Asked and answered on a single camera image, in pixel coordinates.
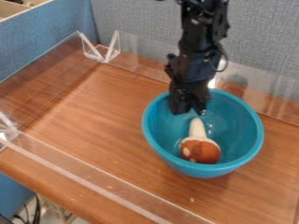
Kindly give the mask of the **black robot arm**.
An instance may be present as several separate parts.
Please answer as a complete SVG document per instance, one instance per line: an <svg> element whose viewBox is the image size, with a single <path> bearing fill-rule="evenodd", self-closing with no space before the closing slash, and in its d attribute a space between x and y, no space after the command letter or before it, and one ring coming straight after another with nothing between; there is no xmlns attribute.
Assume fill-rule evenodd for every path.
<svg viewBox="0 0 299 224"><path fill-rule="evenodd" d="M169 110L174 115L190 109L200 115L210 101L208 83L228 55L220 41L228 36L229 0L173 0L181 8L178 54L166 54L164 71L170 78Z"/></svg>

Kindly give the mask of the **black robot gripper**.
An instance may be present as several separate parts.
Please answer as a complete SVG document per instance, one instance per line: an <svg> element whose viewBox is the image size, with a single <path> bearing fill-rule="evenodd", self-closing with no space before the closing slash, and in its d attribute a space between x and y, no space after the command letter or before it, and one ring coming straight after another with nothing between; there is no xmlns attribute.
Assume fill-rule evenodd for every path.
<svg viewBox="0 0 299 224"><path fill-rule="evenodd" d="M206 104L210 101L208 81L214 73L225 70L226 66L218 68L220 58L228 59L220 46L202 53L166 55L164 71L170 78L168 102L173 115L188 113L192 107L198 115L206 110Z"/></svg>

